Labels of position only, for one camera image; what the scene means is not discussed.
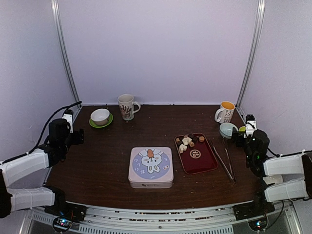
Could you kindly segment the metal tongs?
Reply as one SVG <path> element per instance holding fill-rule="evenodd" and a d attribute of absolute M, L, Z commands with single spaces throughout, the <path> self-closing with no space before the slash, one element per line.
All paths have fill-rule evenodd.
<path fill-rule="evenodd" d="M 229 157 L 227 149 L 225 149 L 225 151 L 226 151 L 228 159 L 223 160 L 222 157 L 220 156 L 220 154 L 218 153 L 218 151 L 216 150 L 216 147 L 213 144 L 213 141 L 211 139 L 208 139 L 208 144 L 211 147 L 214 156 L 218 159 L 220 165 L 222 166 L 222 168 L 223 168 L 224 172 L 226 173 L 227 177 L 229 178 L 229 180 L 233 184 L 236 184 L 236 178 L 235 178 L 235 174 L 234 174 L 234 170 L 233 170 L 232 161 Z"/>

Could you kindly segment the white compartment tin box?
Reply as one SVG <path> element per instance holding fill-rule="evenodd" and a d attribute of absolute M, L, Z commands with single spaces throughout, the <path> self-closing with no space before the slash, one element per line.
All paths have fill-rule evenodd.
<path fill-rule="evenodd" d="M 145 179 L 138 178 L 137 180 L 129 180 L 130 186 L 135 189 L 168 189 L 173 185 L 173 178 L 158 178 Z"/>

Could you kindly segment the metal tin lid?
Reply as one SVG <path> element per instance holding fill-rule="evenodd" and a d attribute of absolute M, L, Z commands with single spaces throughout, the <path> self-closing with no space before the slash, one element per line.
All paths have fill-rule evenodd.
<path fill-rule="evenodd" d="M 169 147 L 134 147 L 130 154 L 128 179 L 174 178 L 172 150 Z"/>

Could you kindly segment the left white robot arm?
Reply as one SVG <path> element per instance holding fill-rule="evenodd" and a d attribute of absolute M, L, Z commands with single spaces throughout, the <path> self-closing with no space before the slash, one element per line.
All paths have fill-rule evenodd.
<path fill-rule="evenodd" d="M 74 209 L 66 202 L 65 192 L 50 187 L 13 189 L 11 185 L 37 171 L 51 168 L 63 162 L 72 145 L 84 142 L 84 130 L 73 129 L 72 115 L 49 123 L 47 140 L 27 152 L 0 164 L 0 216 L 5 218 L 14 211 L 47 207 L 48 212 L 72 219 Z"/>

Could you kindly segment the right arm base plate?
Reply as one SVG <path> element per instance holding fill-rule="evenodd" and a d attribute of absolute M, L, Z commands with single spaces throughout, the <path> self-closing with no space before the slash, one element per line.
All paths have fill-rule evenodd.
<path fill-rule="evenodd" d="M 262 216 L 275 211 L 272 203 L 264 202 L 248 202 L 233 206 L 234 215 L 237 221 Z"/>

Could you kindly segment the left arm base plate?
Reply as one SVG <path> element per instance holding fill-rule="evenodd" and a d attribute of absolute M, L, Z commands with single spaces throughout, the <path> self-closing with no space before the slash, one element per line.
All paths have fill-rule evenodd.
<path fill-rule="evenodd" d="M 73 222 L 83 222 L 86 216 L 87 207 L 66 202 L 62 206 L 44 206 L 44 211 L 48 214 L 66 218 Z"/>

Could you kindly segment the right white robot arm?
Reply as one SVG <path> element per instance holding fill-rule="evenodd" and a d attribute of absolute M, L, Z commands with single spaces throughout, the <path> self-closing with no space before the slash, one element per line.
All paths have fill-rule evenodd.
<path fill-rule="evenodd" d="M 234 129 L 231 139 L 243 147 L 246 167 L 264 182 L 262 196 L 250 204 L 252 214 L 262 214 L 269 202 L 312 198 L 311 150 L 269 157 L 270 140 L 259 129 L 251 134 Z"/>

